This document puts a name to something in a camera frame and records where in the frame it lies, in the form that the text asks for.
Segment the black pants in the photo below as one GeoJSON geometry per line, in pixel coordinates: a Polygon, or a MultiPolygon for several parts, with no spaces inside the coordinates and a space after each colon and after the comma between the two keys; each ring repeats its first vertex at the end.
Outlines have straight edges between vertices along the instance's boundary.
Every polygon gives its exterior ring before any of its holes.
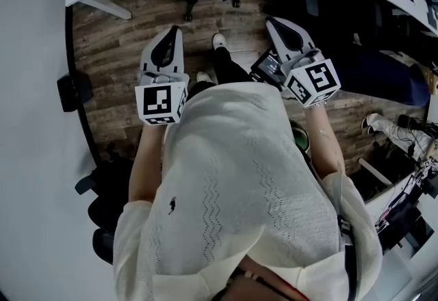
{"type": "MultiPolygon", "coordinates": [[[[232,82],[253,81],[243,68],[231,60],[230,53],[224,47],[217,48],[214,51],[213,64],[214,72],[216,73],[220,85],[232,82]]],[[[213,86],[215,86],[213,82],[201,81],[196,83],[190,90],[187,100],[193,98],[193,96],[196,96],[199,92],[213,86]]]]}

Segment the wooden floor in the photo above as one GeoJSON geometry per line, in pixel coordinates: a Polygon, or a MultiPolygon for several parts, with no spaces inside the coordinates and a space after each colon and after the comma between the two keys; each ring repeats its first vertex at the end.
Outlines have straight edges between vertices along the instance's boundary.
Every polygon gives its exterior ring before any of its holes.
{"type": "MultiPolygon", "coordinates": [[[[135,156],[142,122],[137,116],[134,87],[138,84],[140,54],[157,33],[172,25],[181,27],[185,71],[191,81],[200,70],[212,71],[211,37],[217,32],[225,35],[233,60],[244,68],[249,68],[269,46],[262,12],[264,0],[242,0],[238,9],[221,0],[200,0],[191,23],[183,21],[185,3],[179,0],[111,1],[130,10],[132,19],[124,21],[82,4],[73,8],[76,67],[91,78],[94,97],[85,108],[104,157],[110,142],[120,154],[135,156]]],[[[285,106],[291,119],[305,125],[304,112],[296,101],[286,101],[285,106]]],[[[373,137],[360,129],[367,112],[380,110],[392,120],[399,114],[424,114],[419,107],[343,91],[330,99],[327,109],[348,173],[358,169],[358,158],[372,148],[373,137]]],[[[377,140],[383,143],[385,138],[380,135],[377,140]]]]}

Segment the white knit sweater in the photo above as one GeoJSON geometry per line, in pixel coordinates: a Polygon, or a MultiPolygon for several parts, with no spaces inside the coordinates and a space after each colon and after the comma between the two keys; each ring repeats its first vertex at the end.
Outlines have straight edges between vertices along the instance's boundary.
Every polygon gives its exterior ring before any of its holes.
{"type": "MultiPolygon", "coordinates": [[[[363,296],[381,252],[359,193],[344,182],[367,246],[363,296]]],[[[210,300],[245,254],[310,300],[348,296],[336,212],[296,148],[278,90],[248,82],[197,94],[169,127],[155,202],[129,203],[118,222],[118,299],[210,300]]]]}

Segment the shoe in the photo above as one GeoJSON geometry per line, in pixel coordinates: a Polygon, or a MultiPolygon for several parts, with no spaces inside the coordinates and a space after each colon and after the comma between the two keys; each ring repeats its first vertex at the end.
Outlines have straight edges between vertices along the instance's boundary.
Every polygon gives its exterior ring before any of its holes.
{"type": "Polygon", "coordinates": [[[366,129],[367,127],[368,127],[367,118],[363,118],[363,120],[361,122],[361,128],[366,129]]]}
{"type": "Polygon", "coordinates": [[[365,117],[363,118],[362,122],[361,122],[361,128],[362,128],[362,129],[366,129],[366,128],[368,127],[367,117],[368,117],[369,115],[371,115],[371,114],[378,114],[378,113],[373,112],[373,111],[368,112],[368,113],[367,113],[367,116],[365,116],[365,117]]]}
{"type": "Polygon", "coordinates": [[[213,36],[213,48],[214,50],[216,50],[219,47],[227,48],[227,40],[225,40],[224,35],[215,34],[213,36]]]}
{"type": "Polygon", "coordinates": [[[202,82],[202,81],[213,82],[207,73],[201,71],[196,75],[196,82],[202,82]]]}

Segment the white sneaker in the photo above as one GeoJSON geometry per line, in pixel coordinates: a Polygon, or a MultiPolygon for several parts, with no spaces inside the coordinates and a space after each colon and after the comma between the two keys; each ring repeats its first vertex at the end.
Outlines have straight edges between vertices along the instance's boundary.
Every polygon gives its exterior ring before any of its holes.
{"type": "Polygon", "coordinates": [[[219,47],[227,48],[227,40],[225,40],[224,35],[215,34],[213,36],[213,48],[214,50],[216,50],[219,47]]]}
{"type": "Polygon", "coordinates": [[[205,82],[213,82],[210,79],[210,76],[207,73],[204,73],[203,71],[199,72],[196,75],[196,82],[201,82],[201,81],[205,81],[205,82]]]}

